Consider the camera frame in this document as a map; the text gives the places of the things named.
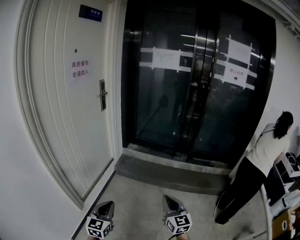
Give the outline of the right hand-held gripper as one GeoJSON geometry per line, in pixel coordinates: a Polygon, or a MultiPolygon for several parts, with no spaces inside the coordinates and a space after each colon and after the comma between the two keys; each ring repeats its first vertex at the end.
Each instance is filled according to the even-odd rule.
{"type": "Polygon", "coordinates": [[[173,235],[186,233],[190,230],[192,226],[191,215],[184,212],[186,208],[182,201],[170,195],[163,195],[162,206],[164,225],[173,235]]]}

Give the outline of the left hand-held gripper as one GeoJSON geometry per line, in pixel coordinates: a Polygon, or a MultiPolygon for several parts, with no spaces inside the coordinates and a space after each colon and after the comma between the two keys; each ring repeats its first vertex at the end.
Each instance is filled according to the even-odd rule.
{"type": "Polygon", "coordinates": [[[114,208],[113,201],[102,202],[95,206],[94,212],[86,220],[85,228],[89,236],[105,239],[113,231],[114,208]]]}

